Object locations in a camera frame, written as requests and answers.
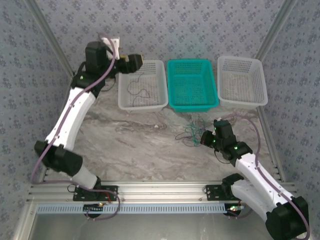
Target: gray marble table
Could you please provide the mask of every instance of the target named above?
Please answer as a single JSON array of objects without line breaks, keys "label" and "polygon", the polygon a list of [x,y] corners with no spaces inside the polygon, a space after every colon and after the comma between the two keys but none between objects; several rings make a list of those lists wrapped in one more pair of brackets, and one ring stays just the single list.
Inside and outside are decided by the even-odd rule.
[{"label": "gray marble table", "polygon": [[[219,106],[208,112],[176,113],[167,106],[160,112],[127,113],[118,107],[117,83],[110,91],[101,92],[87,112],[74,152],[83,156],[87,168],[102,180],[221,180],[237,170],[231,164],[220,163],[213,149],[185,146],[175,136],[191,122],[201,119],[212,124],[214,119],[232,112],[246,115],[257,125],[262,141],[259,160],[272,174],[274,165],[256,110]],[[230,122],[238,141],[246,142],[256,152],[258,141],[253,126],[240,118]],[[217,156],[223,161],[220,153]],[[48,174],[47,180],[63,178],[56,172]]]}]

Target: black mounting plate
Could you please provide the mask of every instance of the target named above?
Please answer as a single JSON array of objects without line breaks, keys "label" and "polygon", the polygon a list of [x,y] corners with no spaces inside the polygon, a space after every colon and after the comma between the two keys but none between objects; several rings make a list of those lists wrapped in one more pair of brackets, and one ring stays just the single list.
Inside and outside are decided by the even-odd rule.
[{"label": "black mounting plate", "polygon": [[[103,185],[100,188],[101,190],[109,190],[118,194],[118,186],[116,185]],[[73,201],[75,202],[108,202],[110,197],[111,202],[116,202],[117,198],[113,194],[109,193],[108,195],[103,192],[92,192],[84,190],[83,188],[76,187],[73,193]]]},{"label": "black mounting plate", "polygon": [[221,185],[206,185],[204,192],[208,201],[240,201],[235,196],[226,196]]}]

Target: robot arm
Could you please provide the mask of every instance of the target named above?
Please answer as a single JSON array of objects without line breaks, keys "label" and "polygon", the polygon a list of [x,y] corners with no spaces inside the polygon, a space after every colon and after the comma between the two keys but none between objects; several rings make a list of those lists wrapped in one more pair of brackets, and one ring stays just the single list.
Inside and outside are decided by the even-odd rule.
[{"label": "robot arm", "polygon": [[223,158],[230,161],[247,178],[244,179],[238,173],[224,178],[221,188],[225,195],[236,197],[251,207],[263,219],[275,240],[290,240],[306,232],[306,226],[292,204],[297,206],[309,223],[307,202],[301,196],[294,197],[285,190],[259,161],[256,162],[251,148],[245,142],[236,140],[227,120],[215,120],[213,125],[215,134],[211,131],[203,133],[201,144],[221,152]]},{"label": "robot arm", "polygon": [[[97,81],[109,68],[111,60],[107,58],[107,49],[110,49],[109,41],[102,39],[103,42],[89,42],[85,48],[85,62],[83,62],[71,82],[68,101],[59,117],[56,125],[45,141],[37,141],[34,149],[40,156],[47,148],[48,144],[55,138],[55,134],[70,103],[86,87]],[[113,69],[106,78],[115,78],[117,73],[130,74],[138,71],[143,64],[142,56],[132,54],[126,58],[119,56],[119,38],[111,39],[115,46],[116,60]],[[43,158],[46,167],[56,172],[63,173],[87,189],[100,189],[100,179],[92,174],[84,165],[83,158],[72,152],[77,133],[84,120],[84,117],[98,97],[101,89],[105,86],[105,80],[94,86],[88,92],[84,92],[73,104],[69,114],[63,122],[59,136],[54,140],[53,145]]]}]

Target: blue patterned wall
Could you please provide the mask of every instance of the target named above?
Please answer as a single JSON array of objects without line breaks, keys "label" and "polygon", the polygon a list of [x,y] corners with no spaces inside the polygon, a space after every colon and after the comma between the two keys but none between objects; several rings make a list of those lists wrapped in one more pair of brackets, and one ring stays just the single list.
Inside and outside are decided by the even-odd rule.
[{"label": "blue patterned wall", "polygon": [[263,61],[264,108],[283,168],[320,239],[320,2],[298,1]]},{"label": "blue patterned wall", "polygon": [[36,0],[73,69],[97,32],[145,59],[254,57],[283,0]]},{"label": "blue patterned wall", "polygon": [[35,141],[57,120],[69,80],[24,2],[1,0],[0,9],[0,240],[9,240],[37,161]]}]

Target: purple cable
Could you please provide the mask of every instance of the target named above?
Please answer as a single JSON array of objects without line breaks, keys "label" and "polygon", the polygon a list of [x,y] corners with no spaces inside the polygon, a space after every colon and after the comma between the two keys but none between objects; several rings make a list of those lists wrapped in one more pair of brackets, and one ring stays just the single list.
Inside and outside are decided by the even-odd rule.
[{"label": "purple cable", "polygon": [[230,114],[230,115],[227,115],[225,117],[222,117],[223,119],[228,119],[228,118],[231,118],[231,117],[239,117],[239,118],[242,118],[242,119],[246,119],[248,120],[251,125],[254,127],[255,129],[255,132],[256,132],[256,135],[258,137],[258,149],[256,151],[256,154],[255,154],[255,167],[256,169],[258,170],[258,172],[260,173],[260,175],[263,177],[263,179],[278,193],[280,194],[285,200],[288,201],[289,204],[291,204],[291,206],[294,208],[294,210],[296,210],[296,212],[299,214],[299,216],[301,217],[304,225],[305,225],[305,229],[306,229],[306,236],[304,238],[296,238],[297,240],[308,240],[309,237],[310,237],[310,227],[309,227],[309,224],[305,218],[305,216],[303,215],[303,213],[300,211],[300,209],[291,201],[291,199],[289,197],[287,197],[286,195],[284,195],[265,175],[264,173],[261,171],[260,167],[258,167],[258,164],[259,164],[259,161],[258,161],[258,156],[259,156],[259,152],[260,152],[260,149],[261,149],[261,137],[260,137],[260,134],[259,134],[259,131],[258,131],[258,128],[257,126],[255,125],[255,123],[248,117],[246,116],[241,116],[241,115],[238,115],[236,113],[234,114]]},{"label": "purple cable", "polygon": [[[80,96],[86,92],[88,92],[90,89],[92,89],[93,87],[95,87],[97,84],[99,84],[101,81],[103,81],[107,76],[108,74],[110,73],[110,71],[113,69],[114,67],[114,64],[115,64],[115,61],[116,61],[116,50],[115,50],[115,46],[113,44],[113,42],[111,41],[111,39],[104,35],[104,37],[106,37],[109,42],[110,42],[110,45],[111,45],[111,48],[112,48],[112,61],[111,61],[111,64],[109,66],[109,68],[105,71],[105,73],[97,80],[95,81],[94,83],[90,84],[89,86],[87,86],[85,89],[83,89],[77,96],[75,96],[75,98],[72,100],[72,102],[69,104],[69,107],[67,108],[65,114],[63,115],[63,118],[55,132],[55,135],[52,139],[52,141],[48,144],[48,146],[45,148],[45,150],[43,151],[43,153],[40,155],[38,161],[36,162],[35,166],[34,166],[34,169],[32,171],[32,174],[31,174],[31,183],[33,185],[40,185],[40,184],[60,184],[60,183],[68,183],[68,184],[75,184],[76,186],[79,186],[79,184],[77,182],[74,182],[74,181],[71,181],[71,180],[51,180],[51,181],[43,181],[43,182],[37,182],[35,181],[35,175],[36,175],[36,172],[37,172],[37,169],[38,167],[40,166],[41,162],[43,161],[44,157],[46,156],[46,154],[48,153],[49,149],[52,147],[52,145],[54,144],[55,140],[57,138],[59,138],[59,133],[68,117],[68,114],[70,113],[73,105],[75,104],[75,102],[78,100],[78,98],[80,98]],[[101,190],[101,189],[89,189],[85,186],[81,186],[81,188],[87,190],[87,191],[91,191],[91,192],[99,192],[99,193],[110,193],[112,195],[114,195],[117,200],[118,200],[118,207],[116,209],[116,211],[109,215],[109,216],[106,216],[106,217],[101,217],[101,218],[89,218],[89,219],[95,219],[95,221],[101,221],[101,220],[106,220],[106,219],[110,219],[112,217],[114,217],[120,210],[120,198],[119,196],[114,193],[113,191],[109,191],[109,190]]]}]

